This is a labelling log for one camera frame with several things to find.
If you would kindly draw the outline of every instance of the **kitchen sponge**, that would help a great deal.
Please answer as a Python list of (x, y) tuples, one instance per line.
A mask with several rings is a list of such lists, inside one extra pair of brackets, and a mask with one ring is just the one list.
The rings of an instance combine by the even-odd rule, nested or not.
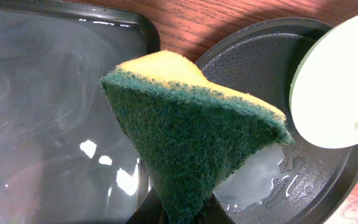
[(190, 222), (215, 186), (249, 156), (293, 141), (280, 110), (209, 82), (172, 52), (124, 62), (101, 85), (170, 223)]

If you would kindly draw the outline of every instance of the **yellow sponge layer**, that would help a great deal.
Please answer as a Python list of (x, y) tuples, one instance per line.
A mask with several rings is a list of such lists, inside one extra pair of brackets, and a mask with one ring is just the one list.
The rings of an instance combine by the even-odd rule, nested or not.
[(224, 97), (240, 97), (243, 100), (273, 111), (276, 116), (285, 120), (284, 113), (276, 107), (250, 94), (241, 93), (208, 81), (195, 64), (182, 55), (167, 50), (124, 62), (117, 67), (125, 71), (142, 74), (143, 77), (149, 80), (155, 80), (166, 85), (168, 85), (168, 82), (180, 82), (189, 86), (202, 86), (218, 91), (223, 93)]

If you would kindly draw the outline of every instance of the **dark metal tray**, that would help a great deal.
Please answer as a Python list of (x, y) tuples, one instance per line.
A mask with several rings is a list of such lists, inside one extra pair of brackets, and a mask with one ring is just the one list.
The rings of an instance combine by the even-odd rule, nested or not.
[(0, 1), (0, 224), (124, 223), (134, 213), (137, 185), (148, 183), (99, 78), (159, 49), (140, 14)]
[(296, 131), (288, 105), (299, 62), (331, 28), (302, 18), (261, 22), (225, 38), (196, 62), (208, 80), (250, 93), (282, 110), (296, 142), (283, 148), (285, 158), (280, 163), (282, 172), (292, 174), (275, 185), (269, 197), (240, 212), (223, 203), (236, 223), (322, 223), (358, 180), (358, 145), (345, 149), (311, 145)]

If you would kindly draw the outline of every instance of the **white plate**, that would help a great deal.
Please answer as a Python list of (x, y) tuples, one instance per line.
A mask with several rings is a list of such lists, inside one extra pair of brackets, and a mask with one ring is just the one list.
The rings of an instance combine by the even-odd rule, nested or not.
[(295, 127), (325, 148), (358, 144), (358, 16), (323, 36), (300, 63), (291, 84)]

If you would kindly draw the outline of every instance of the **wooden surface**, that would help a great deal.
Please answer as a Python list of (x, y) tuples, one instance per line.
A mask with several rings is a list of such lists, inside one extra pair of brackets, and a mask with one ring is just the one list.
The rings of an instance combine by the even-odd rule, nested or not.
[[(70, 0), (147, 16), (162, 49), (195, 61), (231, 33), (279, 17), (309, 17), (332, 25), (358, 15), (358, 0)], [(358, 183), (327, 223), (358, 223)]]

